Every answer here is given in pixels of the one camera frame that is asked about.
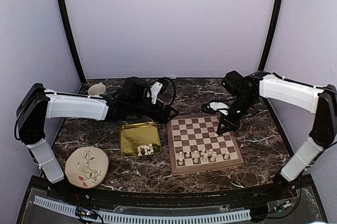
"white wall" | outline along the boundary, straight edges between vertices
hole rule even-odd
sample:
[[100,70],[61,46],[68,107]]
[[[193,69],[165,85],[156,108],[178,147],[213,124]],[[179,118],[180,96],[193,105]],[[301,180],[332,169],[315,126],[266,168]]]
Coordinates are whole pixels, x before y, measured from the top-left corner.
[[[57,0],[0,0],[0,219],[15,223],[32,174],[26,147],[13,137],[16,108],[35,82],[59,91],[80,87]],[[48,121],[54,140],[60,120]]]
[[[283,0],[266,70],[310,84],[337,86],[337,0]],[[314,116],[280,102],[276,113],[296,150]],[[310,169],[329,222],[337,223],[337,148]]]
[[67,0],[89,79],[256,70],[274,0]]

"black metal frame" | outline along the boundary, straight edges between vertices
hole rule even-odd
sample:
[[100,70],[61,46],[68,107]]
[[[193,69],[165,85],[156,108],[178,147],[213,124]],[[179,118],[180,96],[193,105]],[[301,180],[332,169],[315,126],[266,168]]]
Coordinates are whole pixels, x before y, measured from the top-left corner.
[[63,27],[65,31],[65,35],[67,36],[68,40],[68,45],[70,48],[70,52],[73,57],[73,61],[77,70],[78,77],[80,78],[81,83],[83,84],[86,81],[83,68],[81,65],[80,57],[78,56],[78,52],[76,49],[75,41],[74,41],[74,36],[72,33],[72,29],[70,26],[70,21],[68,17],[68,12],[65,4],[65,0],[57,0],[58,1],[58,6],[60,8],[60,14],[63,22]]
[[[322,202],[317,192],[316,186],[310,174],[302,177],[302,181],[295,180],[293,184],[298,188],[300,184],[302,187],[311,186],[315,199],[317,201],[320,214],[323,221],[328,221],[324,212]],[[31,188],[44,190],[47,196],[58,199],[53,191],[49,190],[49,183],[36,176],[32,176],[31,181],[26,190],[24,200],[17,218],[17,223],[21,223],[25,207]],[[254,210],[257,208],[265,207],[266,204],[274,199],[270,196],[256,196],[253,197],[252,193],[268,192],[272,189],[272,184],[257,186],[253,188],[244,188],[236,190],[225,190],[217,192],[202,192],[202,193],[136,193],[136,192],[121,192],[121,191],[108,191],[101,189],[79,189],[77,195],[81,199],[81,206],[88,206],[91,209],[99,210],[114,209],[116,206],[134,206],[134,207],[149,207],[149,208],[188,208],[188,207],[207,207],[207,206],[223,206],[230,205],[231,209],[244,207],[245,209]],[[288,198],[289,194],[282,195],[281,198]]]
[[272,46],[273,39],[274,39],[277,20],[279,19],[281,2],[282,2],[282,0],[275,0],[274,1],[273,13],[272,13],[272,17],[270,19],[269,30],[268,30],[267,38],[266,38],[266,41],[265,41],[265,44],[264,44],[264,49],[263,49],[263,52],[262,52],[262,56],[261,56],[261,60],[260,60],[258,70],[263,71],[266,64],[267,64],[268,55],[269,55],[270,48]]

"wooden chessboard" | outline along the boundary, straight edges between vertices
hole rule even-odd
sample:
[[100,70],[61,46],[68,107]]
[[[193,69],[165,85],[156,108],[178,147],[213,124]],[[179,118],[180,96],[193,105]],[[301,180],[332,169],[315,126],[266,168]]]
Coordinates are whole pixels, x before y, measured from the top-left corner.
[[[170,150],[172,174],[189,174],[237,167],[243,164],[240,149],[233,132],[215,137],[219,124],[219,116],[215,115],[187,115],[178,116],[167,124],[168,147]],[[202,150],[206,152],[213,149],[217,153],[215,161],[211,155],[207,160],[201,156]],[[194,162],[194,151],[199,155],[199,161]],[[179,164],[179,153],[183,152],[183,163]]]

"floral design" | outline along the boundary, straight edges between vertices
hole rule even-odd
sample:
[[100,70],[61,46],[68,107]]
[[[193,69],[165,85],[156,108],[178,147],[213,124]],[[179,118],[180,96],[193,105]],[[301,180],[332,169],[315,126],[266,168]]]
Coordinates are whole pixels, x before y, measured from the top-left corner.
[[98,177],[102,176],[101,172],[98,172],[97,170],[93,170],[90,168],[90,162],[95,159],[95,157],[90,156],[90,149],[84,150],[83,156],[86,161],[84,163],[78,162],[76,167],[83,172],[83,176],[78,176],[78,179],[80,180],[79,183],[82,183],[84,187],[88,187],[88,184],[85,181],[90,181],[94,185],[98,185]]

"white cup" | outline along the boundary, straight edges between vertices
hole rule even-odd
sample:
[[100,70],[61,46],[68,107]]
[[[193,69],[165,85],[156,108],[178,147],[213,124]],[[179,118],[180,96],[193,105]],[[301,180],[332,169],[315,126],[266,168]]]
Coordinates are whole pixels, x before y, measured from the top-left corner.
[[106,95],[106,87],[103,83],[97,83],[89,88],[88,94],[90,96],[96,96],[101,94]]

